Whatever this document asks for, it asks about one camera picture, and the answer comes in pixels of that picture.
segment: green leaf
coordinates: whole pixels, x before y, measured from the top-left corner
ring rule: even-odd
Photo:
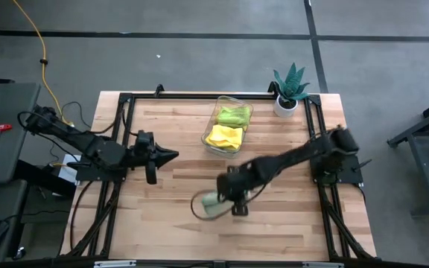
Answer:
[[[294,91],[299,88],[299,84],[301,83],[302,76],[304,75],[305,67],[302,67],[294,76],[290,78],[289,81],[286,81],[286,87],[289,89],[293,89]]]
[[[287,73],[286,76],[286,83],[292,79],[292,76],[294,76],[296,74],[296,63],[292,63],[292,65],[290,66],[289,72]]]
[[[281,91],[282,91],[286,87],[286,83],[284,83],[284,81],[279,76],[279,72],[276,70],[274,70],[274,77],[276,78],[277,83],[279,83],[279,87],[281,88]]]
[[[297,89],[297,91],[296,91],[296,94],[301,94],[301,93],[303,93],[303,92],[304,92],[305,87],[306,87],[308,84],[310,84],[310,83],[305,83],[305,84],[300,85],[300,86],[299,86],[299,88],[298,88],[298,89]]]
[[[307,93],[303,92],[303,93],[301,93],[301,94],[295,95],[295,96],[293,97],[293,99],[294,99],[294,100],[297,100],[297,101],[300,101],[300,100],[302,100],[302,99],[305,99],[305,98],[306,98],[306,97],[308,97],[308,96],[309,96],[309,94],[307,94]]]
[[[289,89],[288,87],[285,88],[284,90],[284,94],[286,95],[286,97],[288,98],[292,98],[294,97],[294,95],[296,94],[294,90]]]

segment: desk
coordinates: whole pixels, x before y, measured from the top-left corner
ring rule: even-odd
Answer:
[[[0,84],[0,124],[13,129],[0,138],[0,220],[22,212],[28,185],[40,185],[60,194],[73,195],[74,185],[19,160],[26,131],[19,125],[17,114],[31,111],[39,95],[35,83]],[[0,245],[0,262],[13,257],[21,235],[21,217],[10,219],[10,228]]]
[[[113,121],[119,93],[101,92],[93,130],[101,130]],[[321,95],[321,98],[327,128],[345,126],[340,96]],[[275,178],[249,204],[248,217],[227,215],[214,222],[203,222],[191,214],[192,195],[201,189],[214,189],[216,176],[226,172],[227,165],[282,153],[308,140],[302,103],[292,118],[279,118],[273,112],[273,100],[247,102],[254,106],[254,113],[241,152],[231,160],[208,153],[200,141],[215,100],[136,101],[132,131],[152,131],[160,146],[178,150],[179,156],[160,168],[157,185],[145,182],[143,168],[129,171],[118,201],[110,258],[328,260],[320,201],[308,162]],[[134,141],[135,137],[130,137],[129,144]],[[94,220],[100,186],[93,183],[80,202],[74,222],[75,243]],[[81,189],[77,188],[74,200]],[[339,193],[346,225],[366,251],[375,255],[362,194],[351,185],[339,185]],[[335,228],[334,237],[340,252]],[[103,238],[101,232],[99,245]],[[61,253],[68,251],[69,224]]]

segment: succulent plant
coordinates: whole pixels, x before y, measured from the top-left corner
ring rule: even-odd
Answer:
[[[310,83],[303,83],[301,85],[302,76],[304,75],[305,67],[300,70],[296,70],[296,63],[293,63],[287,73],[286,80],[283,81],[279,76],[279,73],[274,70],[274,77],[279,83],[279,94],[284,102],[300,101],[308,96],[304,92],[305,87]]]

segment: yellow cable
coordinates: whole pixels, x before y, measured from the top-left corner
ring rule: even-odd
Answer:
[[[32,21],[32,19],[27,15],[27,13],[24,11],[24,9],[22,9],[22,7],[18,4],[17,0],[13,0],[14,4],[16,4],[16,6],[19,8],[19,10],[22,12],[22,14],[26,17],[26,19],[28,19],[28,21],[30,22],[31,25],[33,25],[34,30],[37,33],[37,36],[39,37],[39,39],[41,40],[42,43],[42,59],[43,60],[47,60],[45,58],[45,43],[44,43],[44,39],[41,36],[41,33],[39,32],[39,30],[37,30],[36,25],[34,24],[34,22]],[[63,111],[60,109],[60,105],[59,105],[59,101],[57,100],[56,96],[54,95],[54,93],[52,93],[51,88],[49,87],[48,83],[45,81],[45,64],[42,63],[42,81],[44,83],[44,86],[46,87],[46,89],[48,90],[49,94],[52,96],[52,98],[54,99],[54,102],[56,103],[57,109],[59,110],[59,114],[60,117],[62,119],[62,121],[66,124],[70,124],[68,121],[65,120],[64,116],[63,116]]]

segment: potted plant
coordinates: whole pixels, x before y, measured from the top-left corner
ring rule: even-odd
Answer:
[[[274,77],[279,84],[279,87],[276,87],[278,96],[274,104],[274,112],[279,117],[292,116],[294,110],[297,108],[298,102],[308,96],[308,94],[304,92],[304,89],[309,83],[303,83],[301,85],[304,69],[305,67],[297,71],[296,64],[293,63],[287,73],[285,81],[283,81],[279,73],[274,70]]]

